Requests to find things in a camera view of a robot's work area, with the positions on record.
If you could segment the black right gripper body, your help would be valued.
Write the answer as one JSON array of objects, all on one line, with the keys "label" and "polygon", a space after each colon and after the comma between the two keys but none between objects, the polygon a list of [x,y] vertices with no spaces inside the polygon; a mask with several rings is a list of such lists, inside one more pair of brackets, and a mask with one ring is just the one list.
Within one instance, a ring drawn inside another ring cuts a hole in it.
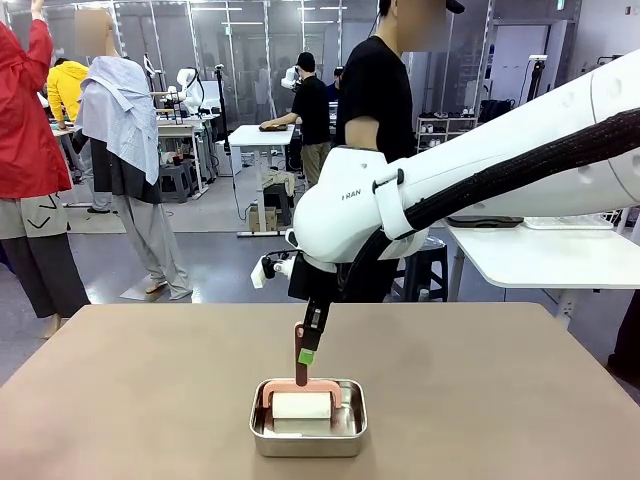
[{"label": "black right gripper body", "polygon": [[317,262],[306,254],[297,254],[289,280],[288,295],[304,301],[343,301],[341,268],[340,264]]}]

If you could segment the pink lint roller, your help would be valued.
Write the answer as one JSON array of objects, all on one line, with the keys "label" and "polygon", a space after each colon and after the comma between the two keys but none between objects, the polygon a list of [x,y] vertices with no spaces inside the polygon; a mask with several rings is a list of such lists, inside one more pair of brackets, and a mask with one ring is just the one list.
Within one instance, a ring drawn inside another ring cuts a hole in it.
[{"label": "pink lint roller", "polygon": [[303,326],[294,329],[294,376],[273,379],[262,389],[262,406],[274,420],[330,420],[341,407],[342,391],[334,380],[310,378],[308,365],[299,362],[312,357],[302,348]]}]

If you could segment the black tray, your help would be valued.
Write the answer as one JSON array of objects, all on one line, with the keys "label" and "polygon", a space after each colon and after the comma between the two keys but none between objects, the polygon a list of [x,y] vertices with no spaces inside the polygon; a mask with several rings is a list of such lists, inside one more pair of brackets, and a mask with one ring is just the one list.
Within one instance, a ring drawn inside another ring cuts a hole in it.
[{"label": "black tray", "polygon": [[449,216],[445,219],[454,228],[515,228],[524,221],[523,217],[511,216]]}]

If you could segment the dark stool with beige cloth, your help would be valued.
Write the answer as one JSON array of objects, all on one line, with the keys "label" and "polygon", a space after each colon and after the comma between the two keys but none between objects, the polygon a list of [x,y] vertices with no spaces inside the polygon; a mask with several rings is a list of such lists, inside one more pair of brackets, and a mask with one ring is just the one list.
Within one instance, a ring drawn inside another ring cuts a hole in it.
[{"label": "dark stool with beige cloth", "polygon": [[290,172],[268,169],[262,174],[262,186],[265,206],[276,209],[282,225],[290,225],[295,200],[295,176]]}]

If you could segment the rectangular steel container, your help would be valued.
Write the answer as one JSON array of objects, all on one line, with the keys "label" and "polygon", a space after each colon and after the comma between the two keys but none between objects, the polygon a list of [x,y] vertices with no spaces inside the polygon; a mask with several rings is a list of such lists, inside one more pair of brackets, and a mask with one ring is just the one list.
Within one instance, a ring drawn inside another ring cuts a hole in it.
[{"label": "rectangular steel container", "polygon": [[368,437],[368,416],[362,386],[352,379],[337,381],[341,406],[330,419],[274,419],[263,405],[262,381],[255,390],[249,428],[264,457],[349,458],[362,451]]}]

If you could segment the grey plastic step stool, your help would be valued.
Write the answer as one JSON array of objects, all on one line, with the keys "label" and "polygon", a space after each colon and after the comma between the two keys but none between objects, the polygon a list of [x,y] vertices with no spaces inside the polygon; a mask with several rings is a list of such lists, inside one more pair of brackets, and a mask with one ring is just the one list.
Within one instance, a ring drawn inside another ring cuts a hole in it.
[{"label": "grey plastic step stool", "polygon": [[163,203],[186,203],[199,191],[194,160],[161,165],[159,184]]}]

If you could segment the person in black cap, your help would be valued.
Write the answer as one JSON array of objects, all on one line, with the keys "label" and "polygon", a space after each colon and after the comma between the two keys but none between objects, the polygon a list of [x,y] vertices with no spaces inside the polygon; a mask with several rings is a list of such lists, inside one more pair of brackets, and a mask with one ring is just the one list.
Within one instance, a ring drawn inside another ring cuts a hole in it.
[{"label": "person in black cap", "polygon": [[301,83],[296,90],[291,111],[263,122],[260,129],[301,121],[302,168],[308,186],[313,187],[331,150],[329,100],[326,85],[315,74],[316,62],[312,53],[301,52],[295,67]]}]

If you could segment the person in black T-shirt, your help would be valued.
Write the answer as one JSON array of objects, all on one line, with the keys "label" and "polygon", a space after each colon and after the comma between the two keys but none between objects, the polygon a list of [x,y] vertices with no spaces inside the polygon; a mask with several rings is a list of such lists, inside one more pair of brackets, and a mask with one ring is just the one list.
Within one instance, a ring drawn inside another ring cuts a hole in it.
[{"label": "person in black T-shirt", "polygon": [[340,147],[375,150],[387,162],[413,152],[412,95],[401,55],[425,45],[445,11],[459,15],[457,0],[379,0],[379,24],[351,52],[340,81]]}]

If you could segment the white background desk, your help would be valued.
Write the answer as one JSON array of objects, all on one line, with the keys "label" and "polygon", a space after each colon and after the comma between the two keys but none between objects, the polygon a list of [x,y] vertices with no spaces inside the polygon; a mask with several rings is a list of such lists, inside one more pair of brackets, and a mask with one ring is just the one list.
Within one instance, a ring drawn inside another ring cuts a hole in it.
[{"label": "white background desk", "polygon": [[159,119],[157,121],[158,137],[170,139],[191,139],[193,162],[196,171],[197,188],[194,191],[193,199],[199,199],[207,192],[209,187],[203,183],[201,173],[201,162],[198,150],[198,138],[196,133],[204,127],[204,120],[201,118],[181,118],[181,123],[169,119]]}]

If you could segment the cream shoe rack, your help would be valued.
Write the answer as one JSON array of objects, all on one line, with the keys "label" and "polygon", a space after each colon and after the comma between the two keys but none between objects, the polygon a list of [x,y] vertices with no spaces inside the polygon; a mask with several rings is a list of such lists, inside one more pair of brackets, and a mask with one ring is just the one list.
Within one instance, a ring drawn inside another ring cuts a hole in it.
[{"label": "cream shoe rack", "polygon": [[478,118],[464,113],[422,113],[416,119],[416,152],[439,146],[478,126]]}]

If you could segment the white work table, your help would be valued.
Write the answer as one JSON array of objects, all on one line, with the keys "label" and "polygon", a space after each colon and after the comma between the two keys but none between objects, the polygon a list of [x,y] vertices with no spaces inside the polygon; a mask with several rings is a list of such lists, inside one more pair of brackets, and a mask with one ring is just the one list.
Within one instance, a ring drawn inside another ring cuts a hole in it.
[{"label": "white work table", "polygon": [[612,230],[446,229],[456,243],[450,302],[466,261],[503,289],[557,290],[555,318],[564,327],[582,291],[640,289],[640,246]]}]

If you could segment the mannequin in pale blue shirt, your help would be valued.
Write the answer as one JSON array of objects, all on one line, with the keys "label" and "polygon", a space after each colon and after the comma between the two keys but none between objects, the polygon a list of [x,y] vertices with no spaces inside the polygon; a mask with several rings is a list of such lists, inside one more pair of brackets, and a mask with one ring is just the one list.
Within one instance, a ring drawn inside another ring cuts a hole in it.
[{"label": "mannequin in pale blue shirt", "polygon": [[142,67],[121,56],[104,9],[75,13],[76,46],[91,58],[75,125],[91,149],[94,191],[109,193],[129,241],[150,275],[147,291],[192,294],[162,204],[156,109]]}]

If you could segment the bystander black trouser leg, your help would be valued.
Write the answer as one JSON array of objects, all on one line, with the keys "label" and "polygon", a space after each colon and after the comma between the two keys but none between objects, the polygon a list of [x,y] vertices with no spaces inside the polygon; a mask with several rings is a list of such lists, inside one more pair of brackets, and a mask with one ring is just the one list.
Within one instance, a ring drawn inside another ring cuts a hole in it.
[{"label": "bystander black trouser leg", "polygon": [[640,290],[636,290],[631,299],[606,368],[612,375],[640,389]]}]

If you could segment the black tripod with light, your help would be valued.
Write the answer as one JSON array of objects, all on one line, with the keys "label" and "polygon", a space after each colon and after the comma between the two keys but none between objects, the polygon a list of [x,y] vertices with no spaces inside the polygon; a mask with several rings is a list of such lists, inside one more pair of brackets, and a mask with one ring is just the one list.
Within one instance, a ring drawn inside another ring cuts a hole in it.
[{"label": "black tripod with light", "polygon": [[529,56],[525,68],[525,78],[521,86],[519,104],[527,103],[537,96],[547,58],[548,56],[545,54]]}]

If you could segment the mannequin in red jacket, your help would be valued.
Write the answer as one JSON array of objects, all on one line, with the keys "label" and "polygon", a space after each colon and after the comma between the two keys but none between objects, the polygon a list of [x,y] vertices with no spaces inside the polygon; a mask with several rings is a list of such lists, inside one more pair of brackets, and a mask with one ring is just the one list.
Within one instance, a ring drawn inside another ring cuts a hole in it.
[{"label": "mannequin in red jacket", "polygon": [[38,98],[53,53],[43,2],[31,0],[28,47],[0,22],[0,247],[50,338],[89,299],[60,199],[68,168]]}]

